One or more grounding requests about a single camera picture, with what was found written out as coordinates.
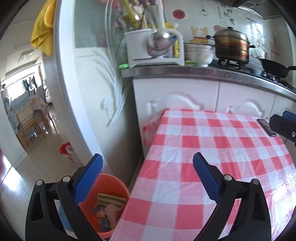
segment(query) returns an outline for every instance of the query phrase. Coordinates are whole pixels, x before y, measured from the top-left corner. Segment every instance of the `ceiling light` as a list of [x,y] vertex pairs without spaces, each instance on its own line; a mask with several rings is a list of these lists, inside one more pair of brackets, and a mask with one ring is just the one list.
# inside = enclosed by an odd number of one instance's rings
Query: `ceiling light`
[[19,64],[22,62],[28,61],[31,58],[33,53],[34,53],[34,50],[30,50],[30,51],[22,53],[20,60],[19,60]]

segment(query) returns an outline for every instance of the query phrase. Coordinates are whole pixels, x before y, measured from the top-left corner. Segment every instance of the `red sticker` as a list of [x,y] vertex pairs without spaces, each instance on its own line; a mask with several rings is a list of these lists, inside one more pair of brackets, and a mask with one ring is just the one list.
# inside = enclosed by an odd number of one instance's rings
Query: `red sticker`
[[185,13],[182,10],[175,10],[173,11],[173,16],[177,19],[183,19],[185,18]]

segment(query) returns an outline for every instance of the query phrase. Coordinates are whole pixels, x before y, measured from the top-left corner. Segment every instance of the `dish towel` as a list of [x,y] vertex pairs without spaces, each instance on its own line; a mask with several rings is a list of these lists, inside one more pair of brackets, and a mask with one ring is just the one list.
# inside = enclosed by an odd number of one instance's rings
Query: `dish towel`
[[57,0],[47,0],[39,13],[31,37],[31,45],[52,56],[53,54],[53,22]]

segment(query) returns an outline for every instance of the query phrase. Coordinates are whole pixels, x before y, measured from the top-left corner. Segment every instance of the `gas stove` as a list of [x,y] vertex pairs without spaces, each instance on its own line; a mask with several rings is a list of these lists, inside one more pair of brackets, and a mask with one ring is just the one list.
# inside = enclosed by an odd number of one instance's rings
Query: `gas stove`
[[253,68],[251,68],[250,64],[245,65],[243,63],[236,63],[236,62],[221,60],[221,59],[214,60],[209,66],[261,78],[295,92],[295,88],[289,85],[285,80],[281,78],[277,78],[276,76],[267,73],[266,71],[263,70],[261,66],[252,65]]

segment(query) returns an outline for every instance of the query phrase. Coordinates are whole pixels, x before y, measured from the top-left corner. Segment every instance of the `dining table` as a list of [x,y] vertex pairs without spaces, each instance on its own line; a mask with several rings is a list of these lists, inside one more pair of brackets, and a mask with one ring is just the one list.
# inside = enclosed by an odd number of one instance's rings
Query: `dining table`
[[46,118],[46,115],[47,115],[46,103],[38,94],[30,97],[30,103],[34,112],[39,113],[46,129],[49,129],[48,119]]
[[[145,125],[150,149],[110,240],[196,238],[216,206],[193,167],[197,152],[237,181],[259,180],[275,240],[296,206],[296,170],[281,137],[269,136],[257,119],[168,108]],[[237,199],[220,238],[230,232],[239,205]]]

